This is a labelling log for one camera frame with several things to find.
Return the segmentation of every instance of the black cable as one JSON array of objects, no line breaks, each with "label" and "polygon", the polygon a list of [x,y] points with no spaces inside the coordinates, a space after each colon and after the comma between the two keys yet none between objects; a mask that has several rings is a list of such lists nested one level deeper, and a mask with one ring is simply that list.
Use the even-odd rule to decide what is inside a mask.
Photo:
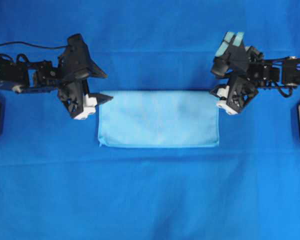
[{"label": "black cable", "polygon": [[292,87],[289,87],[289,93],[286,94],[284,91],[282,91],[281,87],[278,85],[278,83],[276,82],[273,82],[274,85],[277,87],[279,93],[284,97],[284,98],[289,98],[292,96],[292,93],[293,93],[293,88]]},{"label": "black cable", "polygon": [[12,44],[23,44],[23,45],[27,45],[30,47],[34,47],[34,48],[39,48],[39,49],[49,49],[49,50],[56,50],[56,49],[65,49],[67,47],[66,46],[54,46],[54,47],[50,47],[50,46],[40,46],[40,45],[35,45],[35,44],[31,44],[31,43],[27,43],[24,41],[9,41],[9,42],[5,42],[5,43],[1,43],[1,46],[6,46],[6,45],[12,45]]}]

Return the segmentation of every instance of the blue tablecloth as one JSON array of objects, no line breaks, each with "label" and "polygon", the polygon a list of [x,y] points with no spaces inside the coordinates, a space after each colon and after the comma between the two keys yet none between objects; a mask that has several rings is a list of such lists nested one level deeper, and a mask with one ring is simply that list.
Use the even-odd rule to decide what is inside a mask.
[{"label": "blue tablecloth", "polygon": [[[109,76],[92,91],[209,89],[226,31],[300,57],[300,0],[0,1],[0,43],[81,33]],[[56,64],[62,51],[0,52]],[[300,88],[220,112],[220,146],[201,149],[99,147],[98,116],[70,119],[56,92],[0,99],[0,240],[300,239]]]}]

